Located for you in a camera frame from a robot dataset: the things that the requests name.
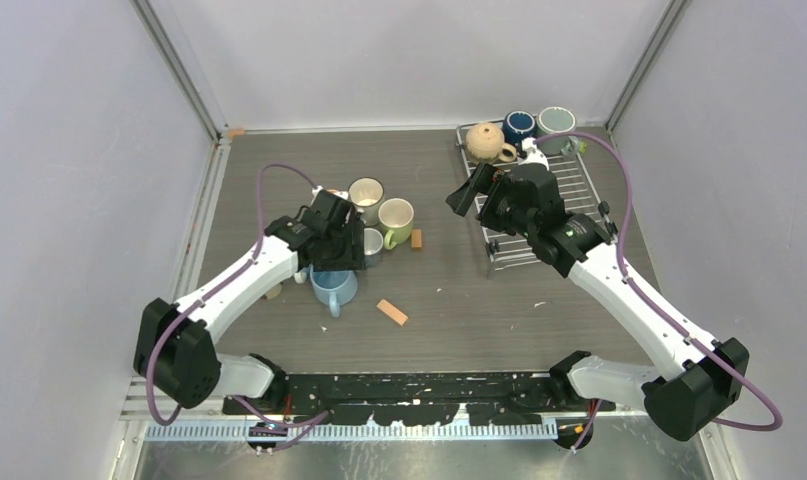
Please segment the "beige brown cup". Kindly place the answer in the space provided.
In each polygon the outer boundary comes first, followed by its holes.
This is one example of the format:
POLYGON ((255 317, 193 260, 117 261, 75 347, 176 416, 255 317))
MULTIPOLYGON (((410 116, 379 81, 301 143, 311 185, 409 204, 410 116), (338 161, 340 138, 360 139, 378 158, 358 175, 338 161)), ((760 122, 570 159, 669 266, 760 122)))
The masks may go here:
POLYGON ((263 299, 265 300, 272 300, 276 298, 282 291, 283 285, 281 283, 276 284, 270 290, 268 290, 264 295, 263 299))

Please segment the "blue white gradient mug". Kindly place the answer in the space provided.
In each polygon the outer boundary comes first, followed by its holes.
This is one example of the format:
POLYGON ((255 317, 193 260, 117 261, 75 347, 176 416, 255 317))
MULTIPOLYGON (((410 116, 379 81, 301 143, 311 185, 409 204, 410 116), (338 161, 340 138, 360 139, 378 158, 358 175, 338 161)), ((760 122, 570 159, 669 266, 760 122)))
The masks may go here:
POLYGON ((293 275, 293 280, 297 284, 304 284, 306 283, 311 275, 312 266, 309 265, 307 267, 301 268, 293 275))

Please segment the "navy blue mug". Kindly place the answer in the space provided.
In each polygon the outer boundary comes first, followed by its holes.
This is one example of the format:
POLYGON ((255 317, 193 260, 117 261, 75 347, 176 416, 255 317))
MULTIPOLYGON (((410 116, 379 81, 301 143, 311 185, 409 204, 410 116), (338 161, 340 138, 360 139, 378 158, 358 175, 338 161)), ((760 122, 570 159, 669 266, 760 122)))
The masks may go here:
POLYGON ((504 142, 515 147, 520 146, 524 139, 533 137, 536 129, 535 117, 523 110, 507 113, 502 121, 504 142))

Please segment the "light blue mug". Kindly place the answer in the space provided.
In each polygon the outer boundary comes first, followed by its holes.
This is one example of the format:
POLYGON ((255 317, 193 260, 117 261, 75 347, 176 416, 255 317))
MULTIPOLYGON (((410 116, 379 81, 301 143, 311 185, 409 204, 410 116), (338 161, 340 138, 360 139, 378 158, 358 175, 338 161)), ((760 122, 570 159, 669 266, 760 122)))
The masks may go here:
POLYGON ((309 280, 315 297, 326 305, 333 318, 339 318, 344 305, 358 292, 358 279, 354 271, 319 271, 312 267, 309 280))

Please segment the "white fluted bowl cup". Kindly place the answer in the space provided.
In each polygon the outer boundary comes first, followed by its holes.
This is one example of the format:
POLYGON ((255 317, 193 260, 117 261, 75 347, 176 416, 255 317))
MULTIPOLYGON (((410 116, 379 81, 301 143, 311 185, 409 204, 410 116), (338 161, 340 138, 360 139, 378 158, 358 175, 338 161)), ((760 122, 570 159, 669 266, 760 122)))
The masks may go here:
POLYGON ((354 180, 348 187, 348 196, 367 227, 379 223, 378 211, 385 198, 385 189, 379 180, 372 177, 354 180))

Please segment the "light green mug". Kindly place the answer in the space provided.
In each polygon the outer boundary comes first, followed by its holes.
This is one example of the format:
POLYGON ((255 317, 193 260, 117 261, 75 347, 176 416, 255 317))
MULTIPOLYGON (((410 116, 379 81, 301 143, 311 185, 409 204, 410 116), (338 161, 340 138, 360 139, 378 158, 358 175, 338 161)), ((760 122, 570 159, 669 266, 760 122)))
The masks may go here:
POLYGON ((392 250, 410 238, 414 208, 405 199, 391 198, 380 206, 378 219, 383 231, 383 246, 386 250, 392 250))

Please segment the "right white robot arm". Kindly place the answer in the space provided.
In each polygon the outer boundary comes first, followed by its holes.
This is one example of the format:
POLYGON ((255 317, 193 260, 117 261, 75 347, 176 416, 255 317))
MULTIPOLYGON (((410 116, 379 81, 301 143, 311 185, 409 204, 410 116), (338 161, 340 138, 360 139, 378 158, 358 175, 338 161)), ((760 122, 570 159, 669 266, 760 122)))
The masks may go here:
POLYGON ((643 411, 669 437, 695 436, 740 396, 749 352, 691 324, 647 282, 620 265, 611 235, 591 217, 566 209, 556 176, 541 164, 504 172, 480 164, 446 203, 465 216, 477 195, 476 219, 526 240, 536 258, 586 291, 644 350, 648 366, 606 361, 576 351, 554 365, 550 397, 563 410, 587 399, 643 411))

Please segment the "small grey blue mug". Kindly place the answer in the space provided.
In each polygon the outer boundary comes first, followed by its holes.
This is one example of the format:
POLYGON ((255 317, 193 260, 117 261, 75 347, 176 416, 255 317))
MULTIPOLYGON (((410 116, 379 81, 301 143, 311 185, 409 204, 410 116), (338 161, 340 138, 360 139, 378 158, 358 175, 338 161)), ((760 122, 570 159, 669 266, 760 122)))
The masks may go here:
POLYGON ((364 229, 364 256, 367 268, 377 266, 384 251, 384 235, 374 228, 364 229))

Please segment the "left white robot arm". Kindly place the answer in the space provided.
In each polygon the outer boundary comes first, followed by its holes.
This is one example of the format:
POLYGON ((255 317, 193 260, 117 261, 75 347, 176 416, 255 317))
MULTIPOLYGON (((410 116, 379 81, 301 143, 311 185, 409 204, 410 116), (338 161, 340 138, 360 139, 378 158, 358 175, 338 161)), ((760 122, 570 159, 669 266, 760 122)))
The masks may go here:
POLYGON ((221 354, 216 345, 250 306, 299 272, 365 266, 362 211, 319 188, 293 217, 272 221, 263 237, 209 283, 175 301, 156 298, 142 312, 134 370, 151 392, 183 409, 211 396, 243 396, 263 414, 286 398, 283 371, 258 354, 221 354))

